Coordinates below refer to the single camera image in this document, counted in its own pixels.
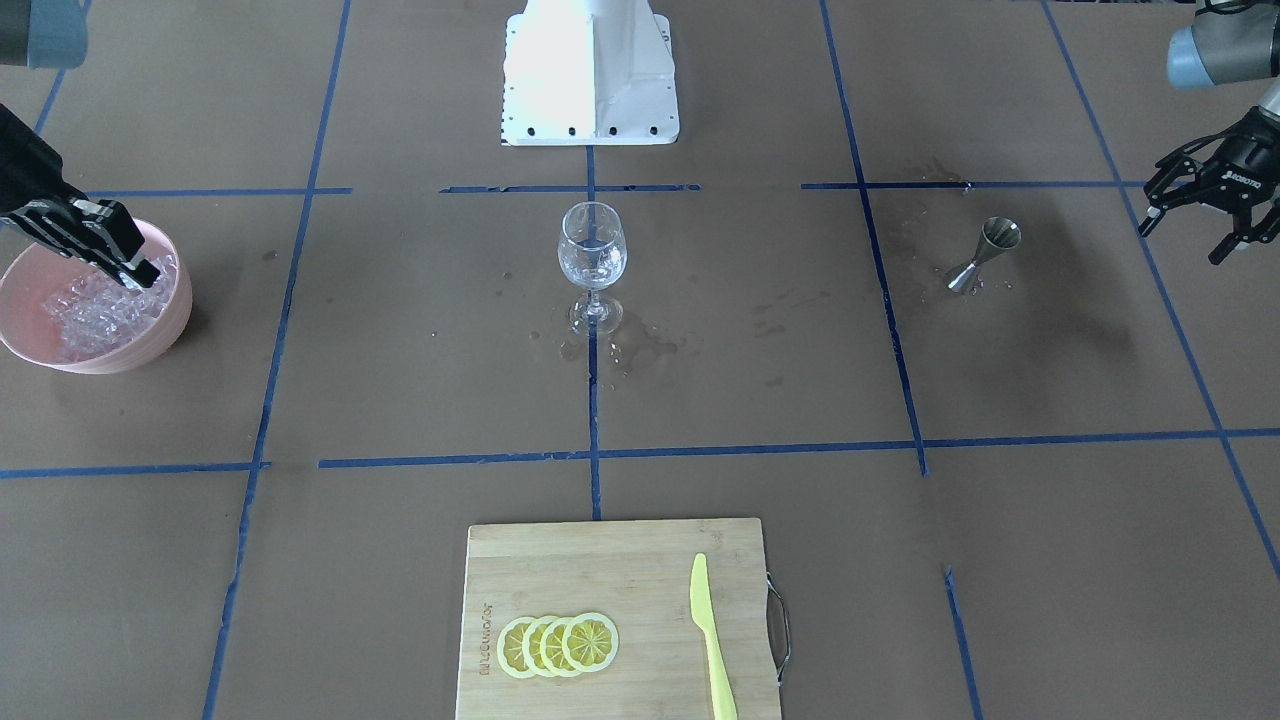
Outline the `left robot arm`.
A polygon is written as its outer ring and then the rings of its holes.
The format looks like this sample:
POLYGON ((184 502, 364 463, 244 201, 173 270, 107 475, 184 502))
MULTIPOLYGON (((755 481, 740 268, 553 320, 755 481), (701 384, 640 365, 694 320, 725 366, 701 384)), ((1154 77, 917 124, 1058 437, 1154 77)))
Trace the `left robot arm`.
POLYGON ((1176 208, 1197 204, 1231 218, 1231 231, 1210 252, 1212 265, 1251 243, 1277 238, 1279 9, 1275 1, 1199 1, 1194 19, 1170 38, 1167 79, 1203 88, 1256 79, 1272 83, 1242 119, 1194 138, 1156 161, 1146 182, 1139 224, 1147 238, 1176 208))

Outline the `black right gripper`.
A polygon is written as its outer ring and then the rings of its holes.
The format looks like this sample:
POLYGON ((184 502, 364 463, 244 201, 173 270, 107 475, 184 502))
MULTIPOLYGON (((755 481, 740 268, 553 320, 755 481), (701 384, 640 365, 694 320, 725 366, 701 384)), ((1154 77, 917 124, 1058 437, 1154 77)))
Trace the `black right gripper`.
POLYGON ((150 290, 160 270, 123 202, 97 201, 67 183, 63 159, 1 106, 3 220, 63 258, 74 258, 129 290, 150 290))

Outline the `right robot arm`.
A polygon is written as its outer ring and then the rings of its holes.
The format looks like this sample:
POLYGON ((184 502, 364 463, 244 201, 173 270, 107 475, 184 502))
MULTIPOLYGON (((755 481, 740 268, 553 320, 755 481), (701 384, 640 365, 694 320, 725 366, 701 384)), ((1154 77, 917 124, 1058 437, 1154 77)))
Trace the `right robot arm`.
MULTIPOLYGON (((88 49, 78 1, 4 1, 3 64, 74 69, 88 49)), ((63 177, 63 159, 8 106, 1 108, 3 222, 32 242, 78 259, 131 290, 160 277, 145 256, 145 237, 125 205, 92 200, 63 177)))

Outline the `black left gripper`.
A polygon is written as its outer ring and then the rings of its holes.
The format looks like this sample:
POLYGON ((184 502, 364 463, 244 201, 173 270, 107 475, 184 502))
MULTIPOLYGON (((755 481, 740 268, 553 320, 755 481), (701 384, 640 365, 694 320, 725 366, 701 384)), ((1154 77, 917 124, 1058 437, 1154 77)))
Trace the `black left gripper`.
POLYGON ((1156 163, 1155 176, 1146 182, 1148 202, 1139 234, 1149 237, 1165 215, 1175 208, 1204 205, 1231 217, 1231 231, 1208 254, 1217 266, 1242 245, 1271 243, 1279 236, 1277 115, 1260 105, 1216 135, 1194 138, 1174 149, 1156 163), (1196 154, 1210 145, 1207 161, 1196 154), (1204 183, 1201 176, 1204 170, 1204 183), (1254 208, 1265 202, 1268 210, 1254 222, 1254 208))

